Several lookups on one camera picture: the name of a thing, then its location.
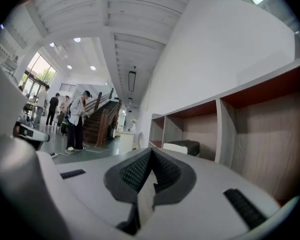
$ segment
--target doorway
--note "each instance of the doorway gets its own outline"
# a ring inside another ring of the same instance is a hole
[[[28,78],[25,82],[23,95],[28,95],[29,98],[33,98],[34,95],[38,96],[38,93],[43,90],[45,86],[40,84],[38,81],[34,80],[33,78]]]

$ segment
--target woman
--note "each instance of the woman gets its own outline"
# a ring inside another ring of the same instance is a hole
[[[82,115],[85,113],[86,100],[92,98],[90,92],[85,90],[81,97],[76,98],[70,107],[67,149],[69,151],[83,150],[83,119]]]
[[[67,112],[67,109],[68,109],[68,106],[69,106],[69,99],[70,97],[68,95],[65,96],[65,101],[61,103],[61,106],[60,106],[60,114],[61,113],[66,113]]]

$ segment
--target white pillar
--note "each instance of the white pillar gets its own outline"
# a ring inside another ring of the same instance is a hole
[[[35,56],[36,52],[42,47],[40,42],[35,43],[29,50],[28,52],[21,57],[21,62],[16,68],[13,76],[15,77],[16,81],[19,83],[20,80],[22,79],[22,76],[24,72],[27,69],[27,66],[29,65],[30,61],[32,58]]]

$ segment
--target man in black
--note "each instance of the man in black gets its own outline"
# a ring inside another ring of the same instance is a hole
[[[47,126],[48,125],[48,122],[49,122],[49,118],[50,118],[50,125],[52,125],[52,121],[54,120],[55,118],[55,113],[56,113],[56,108],[59,104],[59,100],[58,100],[58,97],[60,96],[59,93],[56,93],[55,94],[55,97],[52,97],[50,99],[50,107],[49,107],[49,113],[48,113],[48,116],[46,117],[46,122],[45,122],[45,125]]]

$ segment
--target wooden shelf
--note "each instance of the wooden shelf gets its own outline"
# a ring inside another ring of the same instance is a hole
[[[220,100],[216,162],[277,200],[296,195],[300,180],[300,92],[243,108]]]
[[[149,143],[161,147],[198,141],[199,157],[234,170],[286,202],[298,194],[300,182],[300,63],[297,66],[202,104],[155,115]]]
[[[166,116],[162,142],[182,140],[199,142],[199,157],[214,161],[217,129],[217,106],[213,100]]]
[[[300,92],[300,66],[277,77],[222,97],[236,109]]]
[[[149,140],[150,144],[157,148],[162,148],[162,141],[159,140]]]

